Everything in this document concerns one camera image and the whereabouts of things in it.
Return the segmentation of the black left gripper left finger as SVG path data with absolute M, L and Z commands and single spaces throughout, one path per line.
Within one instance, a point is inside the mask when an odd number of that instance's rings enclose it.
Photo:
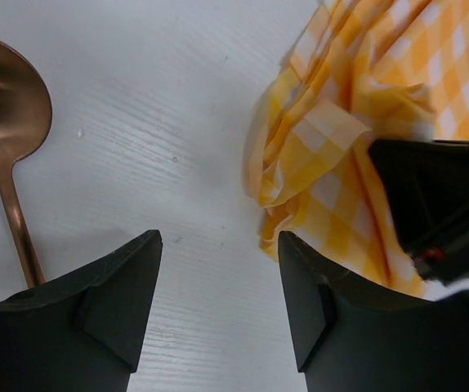
M 124 391 L 138 369 L 163 242 L 107 256 L 0 301 L 0 391 Z

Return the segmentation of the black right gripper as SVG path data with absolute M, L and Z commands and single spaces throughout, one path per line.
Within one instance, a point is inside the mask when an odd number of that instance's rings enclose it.
M 469 141 L 376 140 L 368 154 L 418 275 L 469 278 Z

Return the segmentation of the yellow white checkered cloth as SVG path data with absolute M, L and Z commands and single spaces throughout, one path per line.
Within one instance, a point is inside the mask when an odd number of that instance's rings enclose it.
M 266 95 L 248 160 L 265 211 L 260 246 L 291 231 L 338 264 L 412 296 L 424 283 L 395 238 L 373 140 L 469 140 L 469 1 L 331 1 L 318 8 Z

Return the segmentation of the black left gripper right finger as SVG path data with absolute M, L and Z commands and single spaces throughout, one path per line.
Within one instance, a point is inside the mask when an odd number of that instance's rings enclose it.
M 279 236 L 297 370 L 310 391 L 469 391 L 469 290 L 393 291 Z

